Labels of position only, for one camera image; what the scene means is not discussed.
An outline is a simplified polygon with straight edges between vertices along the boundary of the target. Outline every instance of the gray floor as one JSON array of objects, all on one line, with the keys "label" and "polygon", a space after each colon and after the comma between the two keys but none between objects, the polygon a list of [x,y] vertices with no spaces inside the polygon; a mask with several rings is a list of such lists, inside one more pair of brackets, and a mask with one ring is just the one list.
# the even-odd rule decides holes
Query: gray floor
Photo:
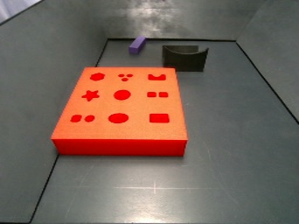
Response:
[{"label": "gray floor", "polygon": [[209,48],[177,73],[184,157],[60,156],[34,223],[297,223],[299,127],[233,42],[109,41],[100,67],[160,67],[161,45]]}]

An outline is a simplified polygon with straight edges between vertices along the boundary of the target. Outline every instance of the star-shaped hole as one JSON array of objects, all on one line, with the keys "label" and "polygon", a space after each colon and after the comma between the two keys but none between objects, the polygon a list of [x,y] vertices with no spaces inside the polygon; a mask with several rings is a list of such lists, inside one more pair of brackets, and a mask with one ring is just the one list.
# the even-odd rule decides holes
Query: star-shaped hole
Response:
[{"label": "star-shaped hole", "polygon": [[86,91],[86,93],[81,96],[81,98],[86,98],[88,102],[93,99],[93,98],[98,98],[98,91]]}]

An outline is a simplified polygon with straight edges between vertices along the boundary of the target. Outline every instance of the shaped cutout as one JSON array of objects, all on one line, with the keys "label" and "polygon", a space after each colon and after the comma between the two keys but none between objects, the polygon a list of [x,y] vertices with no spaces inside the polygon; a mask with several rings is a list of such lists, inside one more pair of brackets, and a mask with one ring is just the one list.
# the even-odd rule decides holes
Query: shaped cutout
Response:
[{"label": "shaped cutout", "polygon": [[149,114],[149,123],[168,123],[168,114]]},{"label": "shaped cutout", "polygon": [[122,78],[121,81],[128,81],[128,78],[132,78],[133,75],[129,73],[129,74],[120,74],[117,77]]},{"label": "shaped cutout", "polygon": [[121,89],[114,92],[114,98],[120,101],[125,100],[130,96],[129,91]]},{"label": "shaped cutout", "polygon": [[159,76],[153,76],[152,74],[148,74],[146,79],[149,81],[165,81],[165,75],[160,74]]},{"label": "shaped cutout", "polygon": [[86,98],[88,102],[93,99],[93,98],[98,98],[98,91],[86,91],[86,93],[81,96],[81,98]]},{"label": "shaped cutout", "polygon": [[89,78],[93,80],[93,81],[101,81],[104,80],[105,78],[105,75],[102,73],[93,73]]},{"label": "shaped cutout", "polygon": [[167,92],[160,92],[159,97],[163,97],[163,98],[168,97],[168,93]]},{"label": "shaped cutout", "polygon": [[94,120],[94,116],[93,116],[93,115],[88,115],[88,116],[85,117],[85,122],[86,122],[86,123],[93,122],[93,120]]},{"label": "shaped cutout", "polygon": [[146,92],[146,97],[156,97],[156,92]]},{"label": "shaped cutout", "polygon": [[112,123],[124,123],[128,120],[128,115],[126,114],[117,113],[117,114],[110,115],[108,117],[108,120]]},{"label": "shaped cutout", "polygon": [[81,119],[81,115],[73,115],[73,116],[70,117],[69,121],[70,121],[72,123],[77,123],[77,122],[80,121],[80,119]]}]

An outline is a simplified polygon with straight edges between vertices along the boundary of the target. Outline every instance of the rectangular hole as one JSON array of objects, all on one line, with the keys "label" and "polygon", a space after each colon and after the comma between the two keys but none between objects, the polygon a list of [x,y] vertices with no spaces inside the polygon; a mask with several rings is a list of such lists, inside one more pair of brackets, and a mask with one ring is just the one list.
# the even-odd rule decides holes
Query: rectangular hole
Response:
[{"label": "rectangular hole", "polygon": [[149,114],[149,123],[168,123],[168,114]]}]

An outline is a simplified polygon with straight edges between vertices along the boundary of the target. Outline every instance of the red shape sorter box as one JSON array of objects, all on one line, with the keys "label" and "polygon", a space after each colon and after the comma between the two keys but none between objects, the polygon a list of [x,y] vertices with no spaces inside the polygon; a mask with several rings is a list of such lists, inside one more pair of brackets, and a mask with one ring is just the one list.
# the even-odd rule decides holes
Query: red shape sorter box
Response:
[{"label": "red shape sorter box", "polygon": [[65,155],[183,156],[188,138],[175,70],[86,67],[50,140]]}]

